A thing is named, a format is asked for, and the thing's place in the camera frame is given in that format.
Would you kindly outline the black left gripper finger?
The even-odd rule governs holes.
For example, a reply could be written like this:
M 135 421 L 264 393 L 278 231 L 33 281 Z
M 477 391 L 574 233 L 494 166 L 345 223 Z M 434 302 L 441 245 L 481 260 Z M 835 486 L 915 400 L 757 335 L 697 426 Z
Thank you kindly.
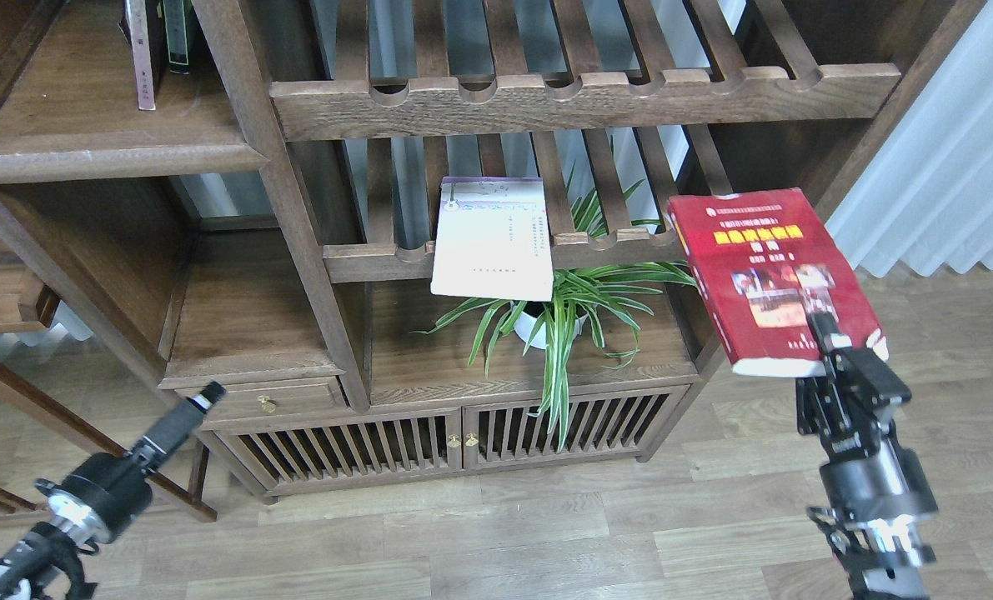
M 140 468 L 160 468 L 202 424 L 208 411 L 224 398 L 226 390 L 211 381 L 198 394 L 186 397 L 149 427 L 133 447 L 133 462 Z

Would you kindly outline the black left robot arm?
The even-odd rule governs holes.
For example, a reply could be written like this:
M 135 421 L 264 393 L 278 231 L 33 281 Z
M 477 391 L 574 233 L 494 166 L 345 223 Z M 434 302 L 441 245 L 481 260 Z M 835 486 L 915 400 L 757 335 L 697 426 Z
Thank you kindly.
M 70 586 L 68 599 L 91 599 L 96 583 L 86 581 L 80 555 L 96 555 L 152 504 L 147 479 L 198 429 L 208 411 L 226 395 L 211 381 L 185 397 L 155 422 L 121 457 L 96 452 L 59 483 L 38 479 L 51 516 L 35 523 L 0 557 L 0 599 L 45 599 L 59 574 Z

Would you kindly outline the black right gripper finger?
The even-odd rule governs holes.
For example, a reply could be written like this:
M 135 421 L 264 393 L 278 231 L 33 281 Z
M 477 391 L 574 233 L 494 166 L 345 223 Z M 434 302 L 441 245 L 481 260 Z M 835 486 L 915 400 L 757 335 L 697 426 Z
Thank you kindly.
M 817 434 L 820 440 L 831 440 L 830 419 L 823 408 L 829 391 L 828 377 L 796 379 L 796 427 L 801 436 Z
M 829 418 L 889 418 L 912 399 L 910 387 L 874 350 L 851 345 L 831 312 L 809 312 L 806 322 L 823 364 L 816 377 L 829 378 L 823 405 Z

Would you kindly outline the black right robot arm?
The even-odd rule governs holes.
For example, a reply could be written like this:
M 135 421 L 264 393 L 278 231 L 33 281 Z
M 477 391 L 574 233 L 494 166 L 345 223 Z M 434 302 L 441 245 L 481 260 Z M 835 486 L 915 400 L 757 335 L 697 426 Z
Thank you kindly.
M 831 312 L 806 316 L 824 371 L 796 383 L 797 427 L 816 434 L 828 505 L 809 507 L 855 599 L 925 599 L 935 561 L 916 524 L 937 513 L 920 460 L 897 439 L 893 413 L 910 388 L 872 349 L 854 347 Z

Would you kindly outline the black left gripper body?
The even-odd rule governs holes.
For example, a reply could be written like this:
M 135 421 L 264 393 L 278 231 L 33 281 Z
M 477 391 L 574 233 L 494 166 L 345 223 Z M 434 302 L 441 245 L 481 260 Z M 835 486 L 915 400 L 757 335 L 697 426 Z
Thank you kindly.
M 77 546 L 118 539 L 152 504 L 147 476 L 159 468 L 159 448 L 134 447 L 125 456 L 97 452 L 61 482 L 36 479 L 48 499 L 50 523 Z

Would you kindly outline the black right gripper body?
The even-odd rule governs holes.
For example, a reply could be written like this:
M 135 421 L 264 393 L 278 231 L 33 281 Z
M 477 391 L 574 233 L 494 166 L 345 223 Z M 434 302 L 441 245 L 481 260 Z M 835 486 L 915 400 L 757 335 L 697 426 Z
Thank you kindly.
M 935 515 L 937 502 L 920 460 L 897 440 L 891 417 L 829 417 L 820 467 L 833 519 L 847 527 Z

